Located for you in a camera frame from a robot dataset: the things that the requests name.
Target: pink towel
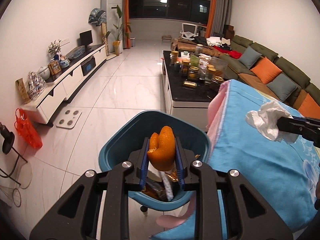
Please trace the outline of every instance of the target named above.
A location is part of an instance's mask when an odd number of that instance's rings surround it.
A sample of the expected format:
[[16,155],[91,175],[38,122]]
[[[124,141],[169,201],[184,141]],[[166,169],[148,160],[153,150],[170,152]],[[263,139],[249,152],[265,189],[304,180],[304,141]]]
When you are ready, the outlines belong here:
[[[229,93],[229,81],[224,82],[219,89],[218,95],[210,102],[208,107],[208,133],[207,136],[211,141],[211,150],[212,153],[214,146],[219,138],[221,126],[223,124],[223,118],[225,115],[225,106]],[[163,215],[157,218],[156,222],[161,227],[171,229],[175,228],[178,225],[185,222],[189,216],[193,213],[196,206],[196,194],[190,199],[190,204],[186,213],[180,217],[172,216],[172,215]]]

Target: white chair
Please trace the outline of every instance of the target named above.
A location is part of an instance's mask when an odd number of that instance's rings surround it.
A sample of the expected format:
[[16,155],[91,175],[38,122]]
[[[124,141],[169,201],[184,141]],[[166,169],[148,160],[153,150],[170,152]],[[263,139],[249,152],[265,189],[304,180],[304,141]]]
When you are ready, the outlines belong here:
[[194,40],[194,37],[198,36],[197,30],[197,25],[191,23],[183,23],[182,31],[180,32],[181,38],[192,41]]

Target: red plastic bag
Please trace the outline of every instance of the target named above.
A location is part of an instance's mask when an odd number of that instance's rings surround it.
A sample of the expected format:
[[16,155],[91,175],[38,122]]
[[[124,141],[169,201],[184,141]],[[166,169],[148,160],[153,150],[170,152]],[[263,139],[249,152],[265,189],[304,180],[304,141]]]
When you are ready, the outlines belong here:
[[18,108],[16,110],[16,122],[14,123],[18,134],[34,149],[42,147],[42,140],[30,122],[27,113]]

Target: blue blanket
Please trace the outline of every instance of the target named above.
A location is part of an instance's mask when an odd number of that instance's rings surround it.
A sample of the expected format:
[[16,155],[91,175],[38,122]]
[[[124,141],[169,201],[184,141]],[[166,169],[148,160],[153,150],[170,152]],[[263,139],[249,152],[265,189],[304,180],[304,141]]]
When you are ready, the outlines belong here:
[[[246,114],[270,100],[236,80],[230,81],[220,136],[209,157],[215,170],[239,170],[268,201],[292,232],[306,227],[316,215],[316,183],[319,156],[312,142],[298,137],[294,144],[264,138],[245,122]],[[301,114],[281,103],[293,116]],[[173,229],[152,237],[154,240],[194,238],[195,214]],[[222,222],[223,238],[227,238]]]

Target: orange curtain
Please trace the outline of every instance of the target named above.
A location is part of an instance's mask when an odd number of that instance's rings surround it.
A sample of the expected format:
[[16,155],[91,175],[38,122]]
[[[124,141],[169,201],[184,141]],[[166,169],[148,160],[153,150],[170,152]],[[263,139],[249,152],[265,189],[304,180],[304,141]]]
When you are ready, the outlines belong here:
[[207,30],[205,31],[206,38],[209,38],[211,35],[211,30],[212,30],[213,21],[214,21],[214,13],[216,12],[216,4],[217,4],[217,0],[210,1],[210,10],[209,10]]
[[[125,23],[128,23],[129,22],[129,0],[124,0],[124,4],[123,4],[123,10],[124,10],[124,19],[123,21]],[[127,33],[130,34],[129,32],[129,28],[127,27],[127,25],[125,25],[125,31]],[[124,35],[124,44],[125,44],[125,47],[130,49],[131,48],[131,41],[130,41],[130,38],[127,38],[127,36]]]

